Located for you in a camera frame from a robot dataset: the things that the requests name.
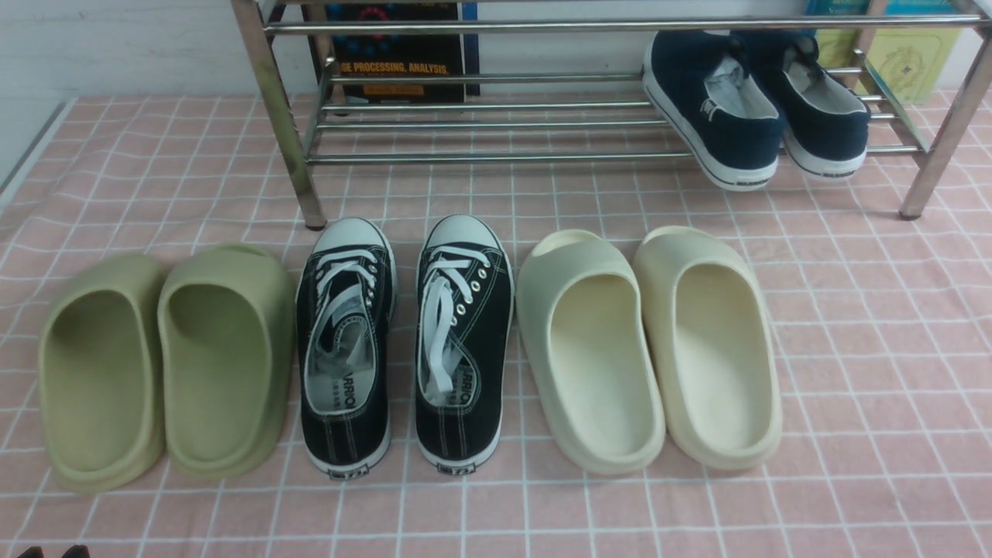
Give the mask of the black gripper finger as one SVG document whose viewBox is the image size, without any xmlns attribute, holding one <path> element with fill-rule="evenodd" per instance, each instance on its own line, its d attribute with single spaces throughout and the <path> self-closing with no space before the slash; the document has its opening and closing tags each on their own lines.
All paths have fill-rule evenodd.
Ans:
<svg viewBox="0 0 992 558">
<path fill-rule="evenodd" d="M 86 545 L 74 545 L 64 551 L 61 558 L 90 558 L 89 548 Z"/>
</svg>

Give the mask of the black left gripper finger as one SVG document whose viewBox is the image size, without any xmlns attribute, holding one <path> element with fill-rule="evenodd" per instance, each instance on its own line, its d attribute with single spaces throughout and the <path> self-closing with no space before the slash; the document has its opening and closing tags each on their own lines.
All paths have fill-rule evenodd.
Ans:
<svg viewBox="0 0 992 558">
<path fill-rule="evenodd" d="M 22 551 L 17 558 L 45 558 L 45 553 L 39 546 L 31 546 Z"/>
</svg>

